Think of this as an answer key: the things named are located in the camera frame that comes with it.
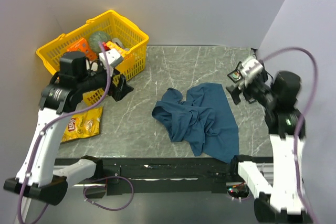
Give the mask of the round pale green brooch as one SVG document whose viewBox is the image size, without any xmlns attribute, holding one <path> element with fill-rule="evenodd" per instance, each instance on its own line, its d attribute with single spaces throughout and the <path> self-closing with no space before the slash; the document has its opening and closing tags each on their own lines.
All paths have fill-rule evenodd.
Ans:
<svg viewBox="0 0 336 224">
<path fill-rule="evenodd" d="M 238 79 L 240 79 L 240 74 L 239 74 L 239 72 L 233 72 L 232 73 L 232 77 L 235 79 L 235 80 L 238 80 Z"/>
</svg>

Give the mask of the dark blue t-shirt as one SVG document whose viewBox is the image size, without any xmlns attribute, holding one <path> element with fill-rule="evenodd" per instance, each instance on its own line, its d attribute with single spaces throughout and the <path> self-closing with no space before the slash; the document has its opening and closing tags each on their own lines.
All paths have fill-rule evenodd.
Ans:
<svg viewBox="0 0 336 224">
<path fill-rule="evenodd" d="M 219 83 L 194 86 L 186 97 L 169 88 L 152 116 L 166 128 L 171 142 L 188 142 L 194 156 L 204 153 L 228 164 L 239 154 L 238 125 Z"/>
</svg>

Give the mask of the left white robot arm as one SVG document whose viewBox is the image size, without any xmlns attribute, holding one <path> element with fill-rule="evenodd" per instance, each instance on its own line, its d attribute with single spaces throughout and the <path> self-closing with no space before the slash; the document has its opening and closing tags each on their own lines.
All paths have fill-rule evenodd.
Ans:
<svg viewBox="0 0 336 224">
<path fill-rule="evenodd" d="M 92 183 L 103 179 L 103 161 L 97 157 L 84 156 L 58 171 L 54 170 L 54 163 L 64 131 L 77 113 L 83 94 L 104 89 L 104 95 L 120 101 L 133 90 L 116 69 L 123 60 L 114 49 L 101 52 L 98 68 L 93 71 L 87 68 L 88 59 L 83 52 L 63 54 L 59 71 L 41 93 L 38 122 L 25 161 L 17 175 L 4 182 L 6 191 L 56 206 L 69 187 L 86 179 Z"/>
</svg>

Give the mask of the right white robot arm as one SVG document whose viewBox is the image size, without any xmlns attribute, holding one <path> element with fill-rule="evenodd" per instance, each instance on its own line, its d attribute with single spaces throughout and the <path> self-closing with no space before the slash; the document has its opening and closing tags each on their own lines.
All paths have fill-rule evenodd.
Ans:
<svg viewBox="0 0 336 224">
<path fill-rule="evenodd" d="M 301 116 L 295 107 L 301 89 L 301 78 L 289 71 L 276 74 L 271 85 L 266 85 L 265 71 L 247 86 L 240 87 L 243 79 L 227 87 L 233 102 L 240 102 L 240 94 L 247 101 L 254 100 L 265 109 L 265 122 L 272 146 L 272 175 L 264 175 L 262 164 L 248 155 L 235 155 L 230 163 L 230 177 L 244 180 L 254 197 L 254 213 L 260 223 L 312 223 L 299 197 L 297 187 L 302 184 L 301 153 L 305 144 L 305 125 L 296 132 Z"/>
</svg>

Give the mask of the orange yellow snack box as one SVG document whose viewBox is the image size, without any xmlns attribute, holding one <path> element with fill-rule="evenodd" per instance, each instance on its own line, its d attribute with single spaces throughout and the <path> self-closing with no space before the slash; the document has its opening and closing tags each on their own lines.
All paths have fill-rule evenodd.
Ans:
<svg viewBox="0 0 336 224">
<path fill-rule="evenodd" d="M 120 47 L 118 44 L 108 41 L 104 43 L 108 48 L 115 49 L 123 58 L 126 58 L 126 54 L 129 51 L 128 48 L 124 49 Z"/>
</svg>

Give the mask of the yellow chips bag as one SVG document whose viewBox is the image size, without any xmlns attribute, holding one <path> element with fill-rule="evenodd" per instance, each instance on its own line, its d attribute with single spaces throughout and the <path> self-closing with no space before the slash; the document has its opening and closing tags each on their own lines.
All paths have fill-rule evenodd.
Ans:
<svg viewBox="0 0 336 224">
<path fill-rule="evenodd" d="M 99 135 L 102 112 L 103 107 L 97 107 L 73 115 L 64 131 L 61 143 Z"/>
</svg>

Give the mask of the yellow plastic shopping basket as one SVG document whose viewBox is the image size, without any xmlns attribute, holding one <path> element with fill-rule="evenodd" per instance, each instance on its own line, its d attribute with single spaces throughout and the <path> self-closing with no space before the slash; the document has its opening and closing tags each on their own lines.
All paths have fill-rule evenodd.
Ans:
<svg viewBox="0 0 336 224">
<path fill-rule="evenodd" d="M 112 39 L 119 39 L 123 46 L 128 48 L 128 51 L 123 54 L 124 60 L 116 67 L 127 81 L 144 70 L 148 35 L 132 21 L 113 10 L 87 20 L 84 25 L 67 34 L 61 34 L 38 48 L 36 55 L 42 60 L 46 69 L 51 74 L 55 74 L 59 71 L 59 59 L 67 49 L 81 38 L 89 40 L 96 31 L 103 31 Z"/>
</svg>

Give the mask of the green round melon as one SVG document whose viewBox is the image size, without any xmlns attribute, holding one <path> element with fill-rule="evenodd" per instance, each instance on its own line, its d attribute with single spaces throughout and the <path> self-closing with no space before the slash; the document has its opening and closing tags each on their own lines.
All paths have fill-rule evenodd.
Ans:
<svg viewBox="0 0 336 224">
<path fill-rule="evenodd" d="M 94 33 L 92 33 L 92 35 L 90 36 L 88 43 L 89 46 L 91 48 L 91 50 L 98 54 L 101 52 L 100 46 L 99 44 L 103 43 L 103 42 L 108 42 L 111 40 L 111 36 L 107 33 L 105 33 L 104 31 L 96 31 Z"/>
</svg>

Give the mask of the black square frame marker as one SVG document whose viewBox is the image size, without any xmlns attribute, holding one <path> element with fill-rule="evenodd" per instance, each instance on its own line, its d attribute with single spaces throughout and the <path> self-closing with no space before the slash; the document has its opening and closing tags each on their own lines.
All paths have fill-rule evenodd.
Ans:
<svg viewBox="0 0 336 224">
<path fill-rule="evenodd" d="M 242 67 L 243 67 L 242 62 L 239 61 L 236 68 L 227 75 L 233 83 L 238 83 L 242 79 L 242 76 L 240 73 L 240 70 L 242 69 Z"/>
</svg>

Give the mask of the aluminium extrusion rail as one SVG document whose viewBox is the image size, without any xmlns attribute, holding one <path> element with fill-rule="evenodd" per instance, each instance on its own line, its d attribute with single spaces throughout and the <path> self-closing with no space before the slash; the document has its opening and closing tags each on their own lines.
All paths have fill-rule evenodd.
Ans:
<svg viewBox="0 0 336 224">
<path fill-rule="evenodd" d="M 273 163 L 262 163 L 259 167 L 259 171 L 265 177 L 266 180 L 273 180 L 274 178 Z"/>
</svg>

